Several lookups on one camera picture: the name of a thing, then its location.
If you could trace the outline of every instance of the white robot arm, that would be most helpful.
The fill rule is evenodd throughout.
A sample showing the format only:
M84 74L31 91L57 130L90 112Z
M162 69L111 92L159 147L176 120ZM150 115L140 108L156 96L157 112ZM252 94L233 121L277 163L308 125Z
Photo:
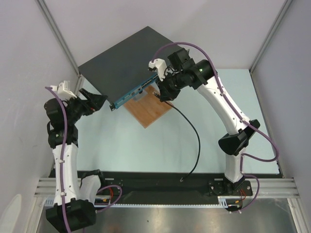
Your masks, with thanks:
M106 186L100 170L86 173L82 177L81 185L78 184L78 129L75 123L81 116L100 110L107 97L91 94L82 88L80 93L86 98L82 100L68 90L66 81L58 86L51 86L49 90L67 100L54 98L44 105L50 119L47 125L48 142L53 151L56 174L54 207L46 210L46 218L59 232L64 232L66 228L62 213L65 206L68 224L75 231L95 224L95 196L102 186Z
M185 49L171 54L168 59L171 62L171 69L174 70L173 73L164 73L167 67L165 67L165 61L161 59L149 62L149 69L157 70L158 76L162 77L156 82L160 90L160 101L174 100L183 87L191 86L210 103L227 131L227 134L219 140L219 146L226 153L225 177L229 182L235 184L234 186L238 186L243 182L243 175L240 172L241 154L245 152L248 140L254 134L254 130L247 127L225 101L207 60L195 63ZM251 121L244 115L226 92L221 81L220 84L226 97L241 114L243 120L258 128L259 122Z

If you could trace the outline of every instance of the red wire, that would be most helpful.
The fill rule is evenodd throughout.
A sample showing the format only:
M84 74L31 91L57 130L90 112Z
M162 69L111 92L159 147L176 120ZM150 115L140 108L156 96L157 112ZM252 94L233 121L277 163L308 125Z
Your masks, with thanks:
M245 200L246 199L246 193L244 192L243 189L240 190L240 194L241 194L241 197L242 197L242 195L244 195L244 198L242 200Z
M109 190L110 190L110 199L112 199L112 198L113 198L113 191L112 191L112 188L109 188Z

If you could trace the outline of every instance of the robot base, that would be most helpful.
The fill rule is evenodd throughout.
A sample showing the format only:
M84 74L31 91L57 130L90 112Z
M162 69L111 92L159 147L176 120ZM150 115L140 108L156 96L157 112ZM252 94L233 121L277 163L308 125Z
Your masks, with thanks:
M223 180L213 180L208 182L209 196L242 196L241 191L246 196L252 196L253 190L250 181L242 177L238 182L232 183L227 178ZM229 204L226 210L233 212L242 209L243 201L241 199L228 199Z
M93 203L87 200L71 200L66 204L68 223L72 231L94 225L96 223L96 212ZM61 205L55 205L46 210L46 219L60 233L66 233Z

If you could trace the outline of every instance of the black cable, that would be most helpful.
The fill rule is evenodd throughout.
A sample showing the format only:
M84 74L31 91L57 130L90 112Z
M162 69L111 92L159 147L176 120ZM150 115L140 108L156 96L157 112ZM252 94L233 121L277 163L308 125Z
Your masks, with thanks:
M164 76L166 76L165 72L169 69L170 67L166 67L164 70Z
M201 153L201 141L200 141L200 136L199 136L197 130L195 129L195 127L192 125L192 123L188 120L188 118L187 118L178 108L176 108L174 105L172 105L172 104L170 104L170 103L168 103L168 102L166 102L166 101L164 101L164 102L165 102L167 105L171 106L173 109L175 109L177 112L179 112L179 113L184 117L184 119L186 119L186 121L191 125L191 127L192 127L193 130L195 131L195 133L196 133L196 135L197 135L197 137L198 137L198 141L199 141L199 152L198 152L198 157L197 157L197 159L196 159L195 165L194 165L193 169L192 169L186 176L184 176L184 177L182 177L182 178L180 179L180 182L183 182L189 175L191 175L191 174L193 173L193 171L195 170L196 166L198 165L198 162L199 162L199 159L200 159L200 153Z

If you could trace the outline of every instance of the wooden board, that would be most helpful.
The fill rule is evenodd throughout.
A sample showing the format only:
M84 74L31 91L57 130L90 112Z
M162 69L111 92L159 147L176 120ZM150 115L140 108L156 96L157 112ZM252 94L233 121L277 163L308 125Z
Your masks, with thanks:
M145 88L145 91L147 92L146 96L138 101L131 99L124 106L144 128L147 128L172 107L160 102L153 95L154 87L148 86Z

